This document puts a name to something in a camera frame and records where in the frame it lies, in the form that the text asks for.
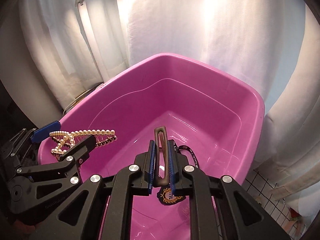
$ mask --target metal screw cap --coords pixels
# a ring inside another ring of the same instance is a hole
[[[79,182],[79,178],[78,178],[78,177],[72,177],[72,178],[70,179],[70,182],[71,182],[72,184],[77,184],[77,183]]]
[[[184,170],[187,172],[193,172],[195,170],[194,166],[187,165],[184,167]]]
[[[139,169],[139,166],[136,164],[132,164],[129,166],[129,171],[137,171]]]
[[[101,178],[100,178],[99,175],[92,175],[91,178],[90,178],[90,180],[91,180],[92,182],[98,182],[100,179],[101,179]]]
[[[222,177],[222,180],[226,183],[230,183],[232,181],[232,178],[230,176],[226,175],[226,176]]]

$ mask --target black plastic bracket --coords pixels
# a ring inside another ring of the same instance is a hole
[[[7,183],[10,212],[26,225],[43,221],[82,184],[79,160],[89,158],[95,143],[95,137],[89,136],[71,148],[62,162],[18,168]]]
[[[183,169],[182,173],[192,181],[189,196],[191,240],[219,240],[208,176],[195,167],[191,172]]]
[[[222,176],[215,196],[224,239],[290,240],[290,236],[233,178]]]
[[[1,148],[1,175],[5,182],[12,179],[15,176],[15,170],[21,166],[32,146],[30,138],[35,130],[36,128],[29,131],[22,129]]]
[[[95,175],[93,181],[88,179],[78,187],[42,222],[29,239],[98,239],[110,191],[104,189],[105,181],[100,175]]]

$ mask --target white fabric backdrop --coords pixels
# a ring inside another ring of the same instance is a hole
[[[297,24],[285,20],[290,6],[285,0],[123,1],[120,15],[127,27],[131,64],[174,52],[236,76],[263,99],[276,75],[285,36],[291,35],[284,24]],[[301,38],[292,42],[298,44],[293,56],[297,59]]]
[[[303,216],[315,215],[320,207],[320,58],[315,56],[319,50],[320,26],[306,7],[296,69],[265,117],[255,156],[259,162],[271,156],[259,172],[278,183],[274,197],[291,195],[286,202]]]
[[[88,0],[94,35],[109,77],[128,66],[116,0]],[[20,21],[30,54],[66,108],[100,76],[81,34],[75,0],[20,0]]]

